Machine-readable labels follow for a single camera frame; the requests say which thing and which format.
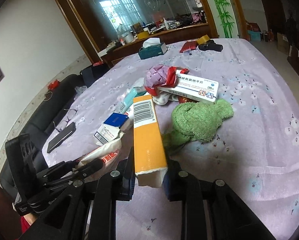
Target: green bamboo painting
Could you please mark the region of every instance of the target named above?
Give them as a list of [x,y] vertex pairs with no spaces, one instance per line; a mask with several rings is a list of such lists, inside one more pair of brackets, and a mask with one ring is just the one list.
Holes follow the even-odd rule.
[[224,34],[226,38],[232,38],[232,28],[234,26],[233,17],[227,11],[227,7],[230,3],[227,0],[214,0],[219,18],[222,22],[222,27],[224,29]]

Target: floor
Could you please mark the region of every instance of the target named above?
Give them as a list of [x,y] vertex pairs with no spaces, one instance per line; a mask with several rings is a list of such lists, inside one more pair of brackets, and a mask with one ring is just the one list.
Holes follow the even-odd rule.
[[276,42],[251,41],[286,81],[299,104],[299,76],[287,61],[287,55],[277,49]]

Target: dark door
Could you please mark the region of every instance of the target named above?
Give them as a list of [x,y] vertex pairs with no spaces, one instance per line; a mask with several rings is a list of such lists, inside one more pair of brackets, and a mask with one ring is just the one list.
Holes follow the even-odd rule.
[[275,38],[277,33],[285,33],[285,13],[281,0],[262,0],[268,30],[272,30]]

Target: eyeglasses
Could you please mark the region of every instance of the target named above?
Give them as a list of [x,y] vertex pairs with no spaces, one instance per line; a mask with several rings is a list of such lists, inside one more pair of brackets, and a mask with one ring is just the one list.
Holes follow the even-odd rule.
[[63,120],[57,126],[55,125],[55,122],[53,121],[54,127],[57,132],[61,132],[62,130],[64,130],[66,128],[66,126],[68,125],[69,121],[72,120],[74,118],[74,116],[77,114],[77,110],[75,110],[75,109],[64,109],[64,110],[67,111],[67,114],[66,114],[67,121]]

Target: green tissue box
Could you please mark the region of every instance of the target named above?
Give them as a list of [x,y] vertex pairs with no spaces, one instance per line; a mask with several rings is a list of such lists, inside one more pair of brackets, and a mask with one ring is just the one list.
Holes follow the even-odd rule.
[[150,46],[146,49],[143,47],[140,48],[138,55],[140,59],[146,59],[150,57],[156,57],[159,55],[164,55],[167,51],[167,47],[165,43],[161,43],[160,45]]

